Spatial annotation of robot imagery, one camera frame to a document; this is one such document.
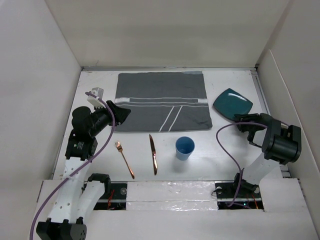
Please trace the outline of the teal square plate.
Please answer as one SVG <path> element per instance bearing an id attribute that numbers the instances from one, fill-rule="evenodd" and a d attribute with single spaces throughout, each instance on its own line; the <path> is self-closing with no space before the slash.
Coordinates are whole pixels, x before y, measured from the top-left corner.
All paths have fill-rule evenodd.
<path id="1" fill-rule="evenodd" d="M 233 121 L 235 115 L 247 115 L 253 103 L 237 91 L 228 88 L 215 99 L 213 107 L 224 118 Z"/>

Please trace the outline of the copper knife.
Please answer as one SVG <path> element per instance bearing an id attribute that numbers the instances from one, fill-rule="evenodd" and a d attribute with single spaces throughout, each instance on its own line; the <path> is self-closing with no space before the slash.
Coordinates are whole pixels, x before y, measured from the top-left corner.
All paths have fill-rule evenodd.
<path id="1" fill-rule="evenodd" d="M 156 148 L 154 144 L 153 137 L 149 134 L 150 148 L 152 153 L 152 164 L 153 164 L 153 173 L 156 176 L 158 173 L 158 163 L 156 159 Z"/>

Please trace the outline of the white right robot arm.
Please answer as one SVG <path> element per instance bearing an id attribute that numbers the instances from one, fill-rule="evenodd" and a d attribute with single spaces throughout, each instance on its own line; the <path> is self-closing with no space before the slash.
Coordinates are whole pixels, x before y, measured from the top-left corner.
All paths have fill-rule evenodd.
<path id="1" fill-rule="evenodd" d="M 282 122 L 265 113 L 235 114 L 238 130 L 247 132 L 250 145 L 261 148 L 259 157 L 237 173 L 231 191 L 237 197 L 252 194 L 260 181 L 274 168 L 296 162 L 302 152 L 299 126 L 282 126 Z"/>

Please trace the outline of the copper fork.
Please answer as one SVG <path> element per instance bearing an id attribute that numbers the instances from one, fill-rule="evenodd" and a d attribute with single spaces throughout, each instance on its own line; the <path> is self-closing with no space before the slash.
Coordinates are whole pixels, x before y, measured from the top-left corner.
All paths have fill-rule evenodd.
<path id="1" fill-rule="evenodd" d="M 115 147 L 117 148 L 118 152 L 121 154 L 122 158 L 124 159 L 126 167 L 127 167 L 128 171 L 130 173 L 130 176 L 134 180 L 135 179 L 135 174 L 132 171 L 132 169 L 131 169 L 131 167 L 130 167 L 130 165 L 129 165 L 129 163 L 128 163 L 128 161 L 127 161 L 127 159 L 126 159 L 126 157 L 125 157 L 125 155 L 123 153 L 123 147 L 122 147 L 121 143 L 119 141 L 116 141 L 115 142 Z"/>

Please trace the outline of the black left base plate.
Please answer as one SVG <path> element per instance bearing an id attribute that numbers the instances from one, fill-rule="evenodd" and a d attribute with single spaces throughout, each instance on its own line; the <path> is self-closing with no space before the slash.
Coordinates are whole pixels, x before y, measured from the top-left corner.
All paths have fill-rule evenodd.
<path id="1" fill-rule="evenodd" d="M 95 204 L 96 211 L 121 211 L 126 210 L 127 182 L 112 182 L 110 192 L 103 195 Z"/>

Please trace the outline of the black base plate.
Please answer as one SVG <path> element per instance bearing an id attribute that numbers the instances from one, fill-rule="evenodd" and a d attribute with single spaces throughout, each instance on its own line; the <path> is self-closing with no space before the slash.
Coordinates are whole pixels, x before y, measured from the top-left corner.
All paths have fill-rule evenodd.
<path id="1" fill-rule="evenodd" d="M 237 186 L 232 181 L 216 181 L 211 193 L 217 199 L 219 210 L 263 210 L 264 205 L 259 187 L 254 191 L 240 187 L 236 197 Z"/>
<path id="2" fill-rule="evenodd" d="M 110 192 L 103 195 L 95 204 L 96 211 L 121 211 L 126 210 L 127 182 L 112 182 Z"/>

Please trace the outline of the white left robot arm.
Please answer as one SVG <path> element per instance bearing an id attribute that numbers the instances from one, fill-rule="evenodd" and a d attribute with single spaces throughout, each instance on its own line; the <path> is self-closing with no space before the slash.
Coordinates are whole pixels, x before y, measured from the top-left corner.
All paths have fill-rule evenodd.
<path id="1" fill-rule="evenodd" d="M 96 150 L 96 136 L 107 126 L 114 129 L 131 113 L 111 100 L 97 101 L 94 111 L 80 106 L 72 112 L 72 131 L 65 152 L 62 182 L 53 191 L 57 195 L 45 221 L 33 222 L 32 228 L 42 240 L 84 240 L 86 220 L 100 198 L 111 194 L 109 175 L 93 173 L 86 179 L 92 160 L 101 153 Z"/>

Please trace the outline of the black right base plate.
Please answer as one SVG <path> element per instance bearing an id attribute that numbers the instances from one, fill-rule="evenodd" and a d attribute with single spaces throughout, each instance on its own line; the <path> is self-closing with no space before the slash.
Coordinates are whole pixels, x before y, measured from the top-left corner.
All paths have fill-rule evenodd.
<path id="1" fill-rule="evenodd" d="M 254 191 L 240 187 L 236 197 L 237 186 L 232 181 L 216 181 L 211 193 L 217 199 L 219 210 L 263 210 L 264 205 L 259 187 Z"/>

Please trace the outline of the blue plastic cup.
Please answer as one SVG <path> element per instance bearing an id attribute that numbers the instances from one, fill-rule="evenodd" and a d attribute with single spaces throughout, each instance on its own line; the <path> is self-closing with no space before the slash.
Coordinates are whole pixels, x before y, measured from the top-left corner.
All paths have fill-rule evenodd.
<path id="1" fill-rule="evenodd" d="M 176 157 L 181 161 L 187 160 L 194 149 L 195 143 L 188 136 L 182 136 L 175 142 Z"/>

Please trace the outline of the grey striped placemat cloth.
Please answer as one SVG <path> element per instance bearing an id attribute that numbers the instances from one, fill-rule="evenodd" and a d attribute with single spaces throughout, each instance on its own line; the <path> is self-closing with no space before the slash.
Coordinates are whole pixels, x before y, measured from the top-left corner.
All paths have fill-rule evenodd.
<path id="1" fill-rule="evenodd" d="M 115 104 L 131 110 L 117 132 L 190 132 L 213 126 L 201 71 L 120 73 Z"/>

